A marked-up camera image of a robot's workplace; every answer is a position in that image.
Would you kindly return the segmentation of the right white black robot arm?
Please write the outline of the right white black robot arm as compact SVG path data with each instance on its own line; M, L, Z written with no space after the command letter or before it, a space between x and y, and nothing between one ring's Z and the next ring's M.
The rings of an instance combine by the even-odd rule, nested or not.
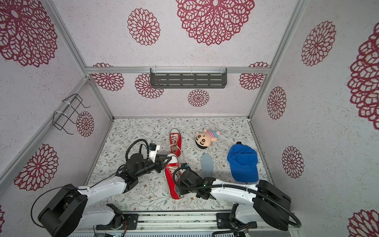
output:
M259 216L269 226L288 231L289 226L301 228L302 222L290 210L291 198L273 184L259 180L258 184L242 185L222 180L202 178L187 164L172 172L175 188L180 194L194 193L197 198L234 202L230 222L237 228L248 228Z

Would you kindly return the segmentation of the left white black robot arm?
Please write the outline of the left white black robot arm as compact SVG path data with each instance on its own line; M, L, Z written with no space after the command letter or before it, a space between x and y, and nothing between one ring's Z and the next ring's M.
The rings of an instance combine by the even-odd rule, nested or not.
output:
M160 173L175 157L174 154L160 155L159 145L138 139L134 145L142 142L146 153L138 152L129 156L127 149L125 163L114 174L96 184L76 187L72 184L57 187L57 194L43 208L32 222L46 229L53 237L67 237L77 229L95 226L108 226L120 229L125 225L123 212L109 203L104 207L92 208L96 202L108 197L131 191L139 182L139 177L152 171Z

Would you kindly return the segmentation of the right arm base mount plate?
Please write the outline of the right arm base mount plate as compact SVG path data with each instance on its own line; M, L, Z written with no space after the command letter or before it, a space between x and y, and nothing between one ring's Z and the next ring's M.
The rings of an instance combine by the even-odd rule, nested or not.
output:
M226 213L226 212L219 212L216 213L216 222L218 229L238 229L246 225L246 223L243 223L239 221L235 214L232 213Z

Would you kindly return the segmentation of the red canvas sneaker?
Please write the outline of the red canvas sneaker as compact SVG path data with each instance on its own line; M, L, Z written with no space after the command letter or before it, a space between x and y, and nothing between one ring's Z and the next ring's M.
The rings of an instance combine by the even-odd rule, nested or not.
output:
M173 128L169 133L170 150L177 158L181 156L182 153L182 136L178 129Z
M180 188L177 188L175 181L178 181L179 172L174 175L174 172L179 168L179 161L175 154L168 155L171 160L164 169L164 175L168 186L169 194L172 199L180 199Z

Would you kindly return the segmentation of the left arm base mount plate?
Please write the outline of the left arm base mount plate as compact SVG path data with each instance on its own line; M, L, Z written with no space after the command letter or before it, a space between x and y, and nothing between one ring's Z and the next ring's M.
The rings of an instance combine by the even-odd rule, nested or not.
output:
M138 214L116 214L115 217L108 225L97 225L95 230L108 231L108 230L136 230L138 223Z

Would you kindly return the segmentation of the light blue insole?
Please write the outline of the light blue insole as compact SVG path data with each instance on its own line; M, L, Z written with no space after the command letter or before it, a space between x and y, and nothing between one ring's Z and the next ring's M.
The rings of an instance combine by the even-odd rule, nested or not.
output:
M203 177L212 177L214 172L214 163L211 156L204 153L201 157L201 169Z

